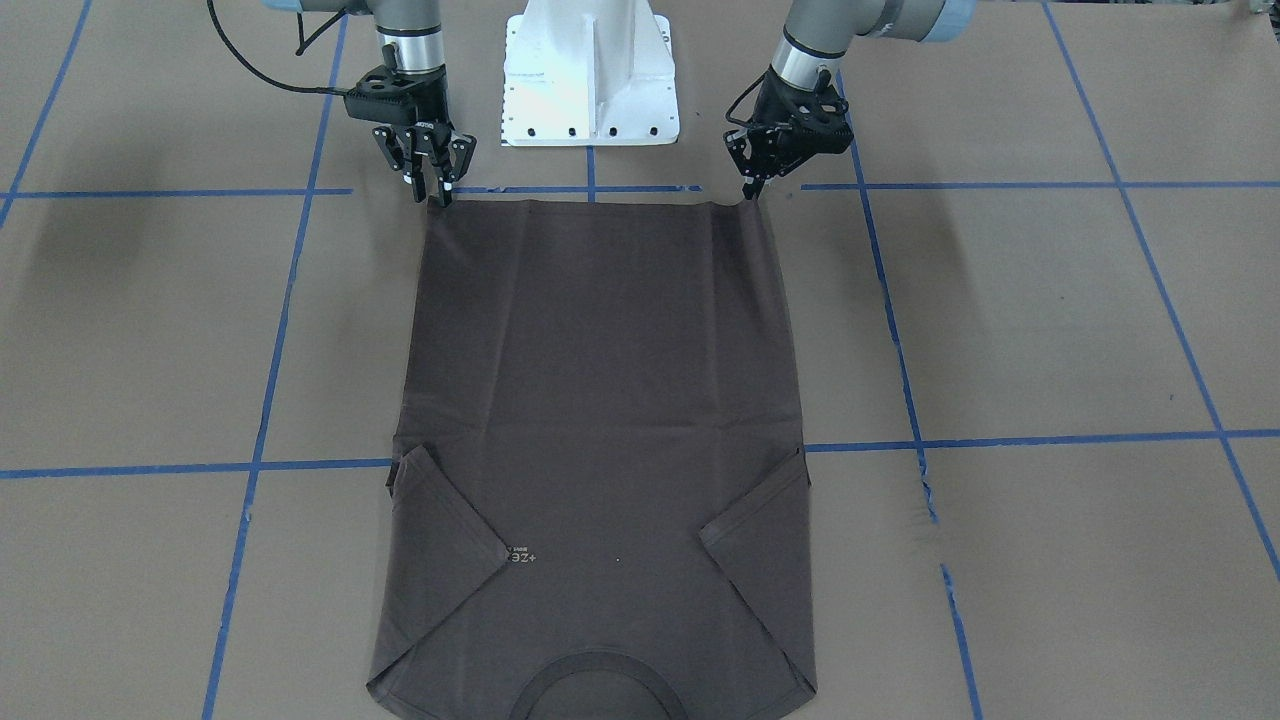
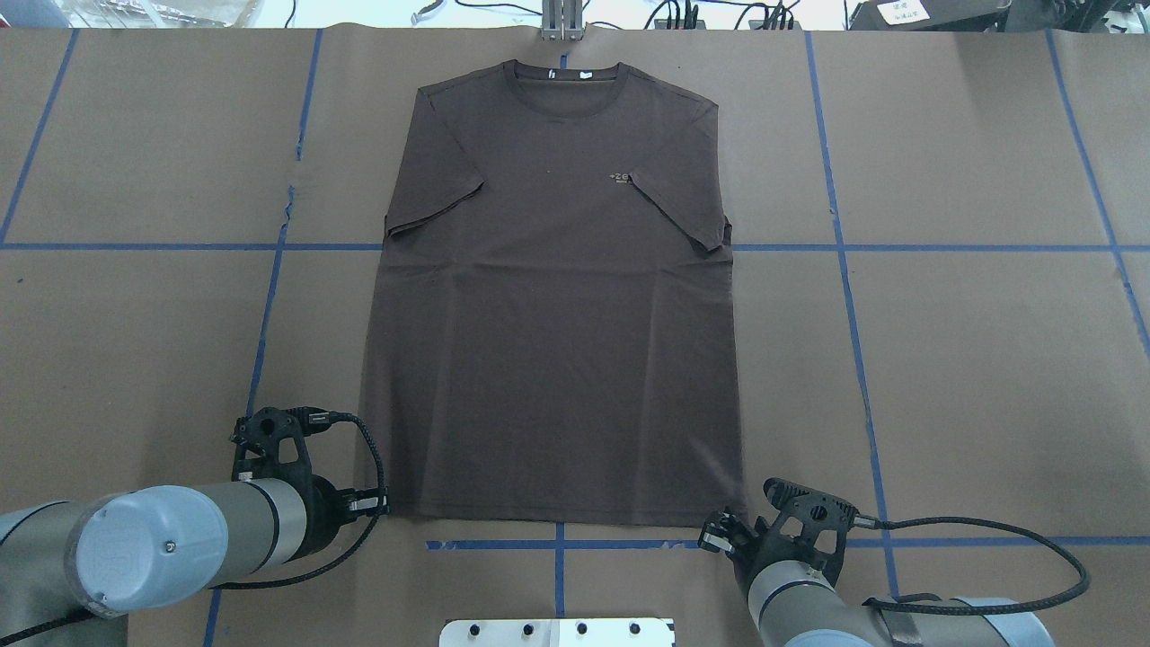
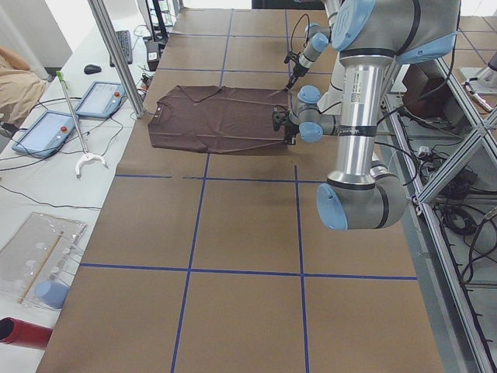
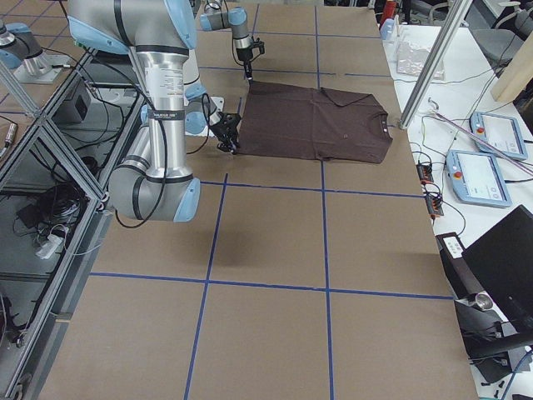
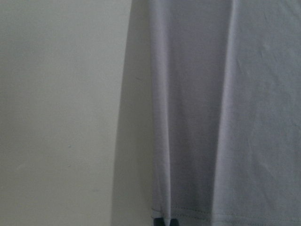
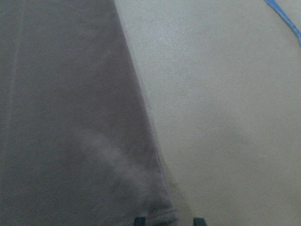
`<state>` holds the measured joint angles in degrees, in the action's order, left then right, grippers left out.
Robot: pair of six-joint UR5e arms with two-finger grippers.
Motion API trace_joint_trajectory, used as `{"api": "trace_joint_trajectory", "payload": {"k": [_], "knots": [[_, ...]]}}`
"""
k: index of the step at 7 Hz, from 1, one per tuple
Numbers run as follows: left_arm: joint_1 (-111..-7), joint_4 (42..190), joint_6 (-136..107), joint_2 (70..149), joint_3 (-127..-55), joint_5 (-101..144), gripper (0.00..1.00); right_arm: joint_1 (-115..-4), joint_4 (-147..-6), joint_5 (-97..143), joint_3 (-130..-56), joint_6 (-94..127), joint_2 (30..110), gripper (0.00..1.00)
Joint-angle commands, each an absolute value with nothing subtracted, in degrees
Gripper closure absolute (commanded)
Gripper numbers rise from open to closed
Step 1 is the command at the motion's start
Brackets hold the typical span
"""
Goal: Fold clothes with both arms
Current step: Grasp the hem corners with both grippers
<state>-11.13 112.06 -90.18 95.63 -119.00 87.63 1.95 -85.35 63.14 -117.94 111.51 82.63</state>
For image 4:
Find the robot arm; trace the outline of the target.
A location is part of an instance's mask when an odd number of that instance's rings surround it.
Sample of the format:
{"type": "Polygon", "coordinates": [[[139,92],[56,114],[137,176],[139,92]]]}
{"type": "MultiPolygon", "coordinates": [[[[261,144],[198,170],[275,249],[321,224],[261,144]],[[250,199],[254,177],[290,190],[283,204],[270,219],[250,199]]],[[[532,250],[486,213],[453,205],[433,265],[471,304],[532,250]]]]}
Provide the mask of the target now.
{"type": "Polygon", "coordinates": [[[205,1],[199,21],[205,32],[231,30],[234,61],[243,68],[245,78],[252,81],[254,50],[258,48],[263,54],[264,43],[252,36],[248,28],[247,10],[243,7],[229,8],[225,1],[205,1]]]}
{"type": "Polygon", "coordinates": [[[116,215],[188,222],[201,183],[187,166],[186,133],[207,131],[221,150],[238,149],[237,114],[219,112],[184,66],[197,45],[188,1],[71,1],[72,37],[85,47],[129,56],[147,102],[147,123],[113,170],[108,191],[116,215]]]}

